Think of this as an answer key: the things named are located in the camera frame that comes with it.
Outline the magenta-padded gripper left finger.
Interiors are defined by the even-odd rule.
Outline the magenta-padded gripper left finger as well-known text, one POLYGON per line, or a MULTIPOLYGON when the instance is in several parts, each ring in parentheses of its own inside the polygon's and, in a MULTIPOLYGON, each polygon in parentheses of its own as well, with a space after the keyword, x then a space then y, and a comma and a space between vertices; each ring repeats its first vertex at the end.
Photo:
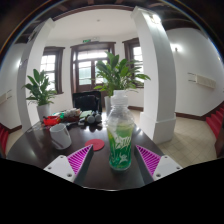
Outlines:
POLYGON ((77 185, 82 185, 92 156, 93 145, 88 145, 69 156, 59 155, 44 170, 77 185))

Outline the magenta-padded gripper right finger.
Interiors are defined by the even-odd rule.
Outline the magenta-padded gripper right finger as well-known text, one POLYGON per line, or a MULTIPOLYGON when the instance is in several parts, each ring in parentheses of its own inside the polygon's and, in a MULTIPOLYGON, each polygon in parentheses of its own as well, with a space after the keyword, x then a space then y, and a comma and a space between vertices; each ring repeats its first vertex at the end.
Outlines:
POLYGON ((182 167, 168 155, 159 156, 151 150, 136 145, 134 154, 145 184, 168 176, 182 167))

